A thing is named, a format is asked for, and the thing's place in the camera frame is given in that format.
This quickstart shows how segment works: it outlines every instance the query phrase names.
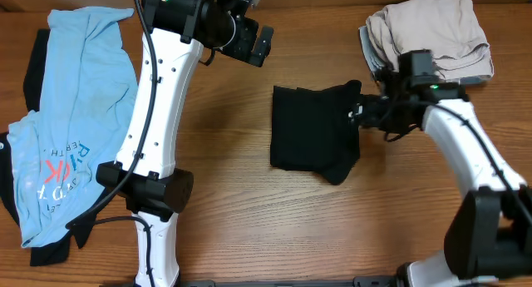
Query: blue shirt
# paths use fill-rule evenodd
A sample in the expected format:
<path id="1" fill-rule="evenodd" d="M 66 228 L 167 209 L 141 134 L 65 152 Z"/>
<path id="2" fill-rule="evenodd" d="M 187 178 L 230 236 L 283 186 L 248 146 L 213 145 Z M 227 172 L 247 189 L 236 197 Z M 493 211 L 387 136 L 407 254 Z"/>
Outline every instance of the blue shirt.
<path id="1" fill-rule="evenodd" d="M 133 12 L 86 7 L 48 16 L 41 109 L 7 136 L 22 247 L 60 240 L 103 191 L 96 169 L 115 159 L 135 104 L 135 70 L 117 24 Z"/>

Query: beige folded cloth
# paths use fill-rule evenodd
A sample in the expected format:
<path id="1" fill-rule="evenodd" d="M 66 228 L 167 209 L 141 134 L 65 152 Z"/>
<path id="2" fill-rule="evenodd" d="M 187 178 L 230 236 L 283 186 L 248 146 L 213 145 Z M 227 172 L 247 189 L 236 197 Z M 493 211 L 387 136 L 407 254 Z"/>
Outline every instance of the beige folded cloth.
<path id="1" fill-rule="evenodd" d="M 410 0 L 387 5 L 366 20 L 377 55 L 399 70 L 399 55 L 431 50 L 446 80 L 493 76 L 490 44 L 471 0 Z"/>

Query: black cable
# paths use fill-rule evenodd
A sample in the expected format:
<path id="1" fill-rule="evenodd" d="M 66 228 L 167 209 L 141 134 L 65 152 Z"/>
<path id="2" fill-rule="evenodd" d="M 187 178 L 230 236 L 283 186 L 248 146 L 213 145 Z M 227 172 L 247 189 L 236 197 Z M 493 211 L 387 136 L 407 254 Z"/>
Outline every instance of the black cable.
<path id="1" fill-rule="evenodd" d="M 390 114 L 392 113 L 392 110 L 393 110 L 395 104 L 399 100 L 399 95 L 404 94 L 404 92 L 406 90 L 406 84 L 410 83 L 410 78 L 411 77 L 408 76 L 401 82 L 401 89 L 399 90 L 399 92 L 396 92 L 395 96 L 392 99 L 392 104 L 390 105 L 390 108 L 388 108 L 386 113 L 384 113 L 384 115 L 381 117 L 381 120 L 379 121 L 379 125 L 382 124 L 382 122 L 385 121 L 390 116 Z"/>
<path id="2" fill-rule="evenodd" d="M 153 41 L 151 40 L 150 32 L 148 31 L 148 28 L 145 24 L 144 17 L 142 16 L 142 11 L 140 8 L 140 2 L 139 0 L 135 0 L 135 7 L 136 11 L 139 15 L 140 24 L 142 26 L 142 31 L 145 34 L 146 41 L 148 42 L 148 48 L 150 49 L 150 58 L 151 58 L 151 94 L 150 94 L 150 104 L 148 105 L 148 112 L 146 113 L 146 119 L 144 122 L 144 127 L 142 128 L 142 133 L 140 134 L 139 139 L 139 145 L 136 148 L 136 152 L 133 156 L 133 161 L 131 162 L 130 169 L 127 171 L 126 176 L 124 176 L 124 179 L 118 183 L 118 185 L 115 187 L 113 191 L 111 191 L 105 198 L 100 200 L 98 203 L 93 205 L 89 210 L 83 212 L 75 219 L 71 220 L 68 224 L 66 224 L 66 228 L 70 229 L 72 225 L 75 225 L 77 223 L 80 223 L 81 220 L 85 219 L 87 216 L 92 215 L 93 213 L 100 212 L 111 200 L 113 197 L 120 192 L 122 187 L 126 184 L 126 182 L 129 180 L 131 175 L 133 174 L 133 171 L 136 168 L 136 165 L 139 162 L 139 159 L 142 155 L 142 148 L 144 147 L 145 139 L 148 134 L 148 129 L 150 128 L 150 122 L 151 122 L 151 116 L 153 115 L 153 109 L 155 106 L 155 94 L 157 92 L 157 58 L 155 57 L 155 49 L 153 46 Z"/>
<path id="3" fill-rule="evenodd" d="M 96 220 L 91 223 L 83 223 L 81 225 L 100 225 L 105 224 L 112 221 L 120 221 L 120 220 L 133 220 L 138 221 L 144 226 L 144 232 L 146 232 L 146 273 L 150 277 L 150 284 L 151 287 L 155 287 L 155 280 L 153 278 L 153 274 L 151 273 L 151 262 L 150 262 L 150 255 L 151 255 L 151 231 L 150 231 L 150 225 L 145 220 L 141 219 L 138 216 L 115 216 L 115 217 L 109 217 L 103 220 Z"/>
<path id="4" fill-rule="evenodd" d="M 528 209 L 526 208 L 525 204 L 523 204 L 521 199 L 514 193 L 514 190 L 510 186 L 510 183 L 506 180 L 503 174 L 503 171 L 497 166 L 497 163 L 495 162 L 495 158 L 493 158 L 493 156 L 491 155 L 490 150 L 488 149 L 488 146 L 484 143 L 484 141 L 482 140 L 482 137 L 480 137 L 479 133 L 475 130 L 475 128 L 473 128 L 473 126 L 469 123 L 468 120 L 466 120 L 460 114 L 452 111 L 451 109 L 447 107 L 440 106 L 440 105 L 437 105 L 429 101 L 399 101 L 399 102 L 394 103 L 390 109 L 393 109 L 397 106 L 433 106 L 437 109 L 440 109 L 440 110 L 443 110 L 449 113 L 450 115 L 459 119 L 464 126 L 467 126 L 467 128 L 471 131 L 473 136 L 475 136 L 476 140 L 479 142 L 480 147 L 482 148 L 482 151 L 485 153 L 486 157 L 490 161 L 491 167 L 494 169 L 496 175 L 499 177 L 500 181 L 505 186 L 506 190 L 512 195 L 512 197 L 514 198 L 515 204 L 519 207 L 526 221 L 532 227 L 532 216 L 530 215 Z"/>
<path id="5" fill-rule="evenodd" d="M 213 60 L 214 60 L 214 56 L 216 55 L 216 50 L 214 49 L 210 49 L 210 56 L 209 56 L 209 59 L 207 59 L 206 62 L 202 62 L 202 61 L 199 61 L 199 63 L 201 63 L 202 65 L 208 67 L 210 66 L 211 63 L 213 63 Z"/>
<path id="6" fill-rule="evenodd" d="M 410 132 L 414 131 L 416 128 L 419 128 L 418 125 L 412 125 L 412 126 L 409 126 L 408 129 L 404 132 L 404 133 L 401 133 L 401 134 L 397 134 L 396 136 L 388 139 L 388 137 L 390 136 L 390 132 L 386 132 L 384 134 L 384 141 L 385 142 L 394 142 L 394 141 L 399 141 L 400 139 L 402 139 L 404 136 L 407 136 Z"/>
<path id="7" fill-rule="evenodd" d="M 144 20 L 144 16 L 142 15 L 142 9 L 140 7 L 140 1 L 139 0 L 134 0 L 134 1 L 135 1 L 136 12 L 139 15 L 140 25 L 142 26 L 142 31 L 145 34 L 146 41 L 148 42 L 148 48 L 150 49 L 151 74 L 152 74 L 152 76 L 151 76 L 150 103 L 148 105 L 148 112 L 146 113 L 146 119 L 145 119 L 145 122 L 144 122 L 144 127 L 142 128 L 142 132 L 140 134 L 139 145 L 137 146 L 136 152 L 133 155 L 133 161 L 131 162 L 131 166 L 130 166 L 129 170 L 127 171 L 127 173 L 124 176 L 124 178 L 115 187 L 115 189 L 113 191 L 111 191 L 108 195 L 106 195 L 105 198 L 103 198 L 98 203 L 93 205 L 89 210 L 81 213 L 78 217 L 76 217 L 75 219 L 73 219 L 70 222 L 68 222 L 66 224 L 66 228 L 69 230 L 74 225 L 99 225 L 99 224 L 104 224 L 104 223 L 107 223 L 107 222 L 117 221 L 117 220 L 135 220 L 135 221 L 139 221 L 142 225 L 144 225 L 144 227 L 145 227 L 144 231 L 146 231 L 146 235 L 147 235 L 147 238 L 146 238 L 146 242 L 147 242 L 147 249 L 146 249 L 147 274 L 150 277 L 151 287 L 155 287 L 155 281 L 154 281 L 154 278 L 153 278 L 153 274 L 151 273 L 151 265 L 150 265 L 150 251 L 151 251 L 150 226 L 148 225 L 148 223 L 145 220 L 141 219 L 140 217 L 134 217 L 134 216 L 117 216 L 117 217 L 106 218 L 106 219 L 103 219 L 103 220 L 97 220 L 97 221 L 94 221 L 94 222 L 86 222 L 86 221 L 84 221 L 87 218 L 87 216 L 93 215 L 93 214 L 97 214 L 104 207 L 106 207 L 107 204 L 109 204 L 111 202 L 113 197 L 115 197 L 115 195 L 120 192 L 120 190 L 124 187 L 126 182 L 130 179 L 131 175 L 133 174 L 133 171 L 135 170 L 137 164 L 139 163 L 139 159 L 142 157 L 142 148 L 144 147 L 146 136 L 148 135 L 148 129 L 150 128 L 151 117 L 153 115 L 153 110 L 154 110 L 154 107 L 155 107 L 155 95 L 156 95 L 156 92 L 157 92 L 157 80 L 159 78 L 158 75 L 157 75 L 157 64 L 156 64 L 157 57 L 155 56 L 155 48 L 153 46 L 153 41 L 151 40 L 150 31 L 148 30 L 148 27 L 146 26 L 146 23 L 145 23 L 145 20 Z"/>

